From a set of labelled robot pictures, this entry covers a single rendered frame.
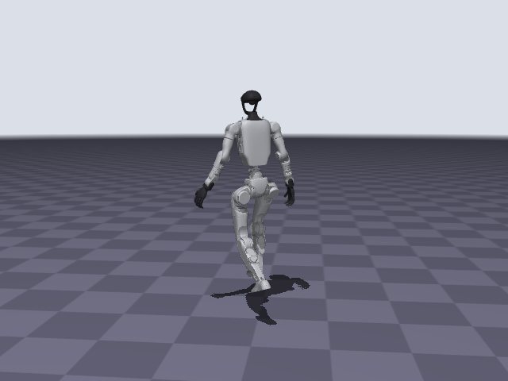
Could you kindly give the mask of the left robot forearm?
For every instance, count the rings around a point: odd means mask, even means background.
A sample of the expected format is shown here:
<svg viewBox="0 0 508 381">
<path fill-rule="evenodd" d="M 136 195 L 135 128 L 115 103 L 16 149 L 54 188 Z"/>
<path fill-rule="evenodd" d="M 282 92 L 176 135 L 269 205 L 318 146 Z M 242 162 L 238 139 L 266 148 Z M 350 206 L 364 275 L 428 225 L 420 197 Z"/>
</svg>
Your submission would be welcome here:
<svg viewBox="0 0 508 381">
<path fill-rule="evenodd" d="M 221 163 L 222 154 L 223 154 L 222 151 L 220 151 L 217 154 L 216 160 L 214 161 L 214 166 L 211 172 L 209 173 L 208 178 L 205 181 L 205 185 L 207 187 L 210 185 L 210 183 L 214 183 L 215 185 L 221 173 L 221 170 L 223 170 L 224 168 L 224 165 Z"/>
</svg>

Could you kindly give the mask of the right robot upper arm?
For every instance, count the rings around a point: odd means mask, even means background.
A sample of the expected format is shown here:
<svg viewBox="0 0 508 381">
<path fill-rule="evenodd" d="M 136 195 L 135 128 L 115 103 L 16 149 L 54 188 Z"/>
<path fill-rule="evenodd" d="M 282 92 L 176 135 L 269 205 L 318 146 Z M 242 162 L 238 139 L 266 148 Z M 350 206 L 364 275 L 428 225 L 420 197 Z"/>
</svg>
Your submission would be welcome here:
<svg viewBox="0 0 508 381">
<path fill-rule="evenodd" d="M 288 157 L 288 154 L 285 148 L 280 125 L 274 121 L 269 121 L 269 123 L 271 125 L 271 138 L 278 149 L 275 153 L 275 157 L 277 160 L 284 160 Z"/>
</svg>

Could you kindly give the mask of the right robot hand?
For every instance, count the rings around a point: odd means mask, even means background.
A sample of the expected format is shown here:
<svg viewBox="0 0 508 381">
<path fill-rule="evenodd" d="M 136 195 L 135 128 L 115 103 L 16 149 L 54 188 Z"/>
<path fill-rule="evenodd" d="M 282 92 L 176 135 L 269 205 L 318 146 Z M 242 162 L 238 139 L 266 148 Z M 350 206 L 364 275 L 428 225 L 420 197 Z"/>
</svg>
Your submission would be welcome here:
<svg viewBox="0 0 508 381">
<path fill-rule="evenodd" d="M 286 197 L 287 194 L 288 194 L 288 199 L 287 199 L 287 201 L 284 204 L 287 203 L 286 206 L 291 206 L 294 203 L 294 188 L 293 188 L 294 184 L 293 184 L 293 179 L 289 179 L 288 180 L 288 185 L 287 184 L 285 184 L 285 185 L 287 187 L 287 192 L 284 195 L 284 197 Z"/>
</svg>

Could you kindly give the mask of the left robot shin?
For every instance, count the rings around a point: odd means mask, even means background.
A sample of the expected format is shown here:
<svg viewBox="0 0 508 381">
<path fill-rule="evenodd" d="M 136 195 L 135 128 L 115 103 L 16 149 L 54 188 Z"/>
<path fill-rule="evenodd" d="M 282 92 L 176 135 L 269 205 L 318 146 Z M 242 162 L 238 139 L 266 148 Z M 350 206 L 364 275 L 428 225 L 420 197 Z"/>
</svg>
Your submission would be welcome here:
<svg viewBox="0 0 508 381">
<path fill-rule="evenodd" d="M 237 242 L 238 251 L 240 257 L 244 262 L 246 268 L 252 273 L 257 283 L 261 282 L 261 279 L 265 280 L 262 271 L 260 270 L 259 260 L 254 248 L 246 249 L 244 241 L 242 239 Z"/>
</svg>

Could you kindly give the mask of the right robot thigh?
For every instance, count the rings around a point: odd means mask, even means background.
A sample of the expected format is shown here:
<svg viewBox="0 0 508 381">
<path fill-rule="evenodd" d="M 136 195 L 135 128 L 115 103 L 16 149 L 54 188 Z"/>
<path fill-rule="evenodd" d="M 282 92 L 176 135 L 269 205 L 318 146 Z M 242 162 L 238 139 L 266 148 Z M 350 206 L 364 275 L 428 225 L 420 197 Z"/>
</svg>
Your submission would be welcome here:
<svg viewBox="0 0 508 381">
<path fill-rule="evenodd" d="M 252 235 L 260 236 L 264 231 L 263 219 L 271 205 L 272 199 L 279 195 L 279 189 L 274 182 L 268 180 L 268 194 L 256 198 L 250 232 Z"/>
</svg>

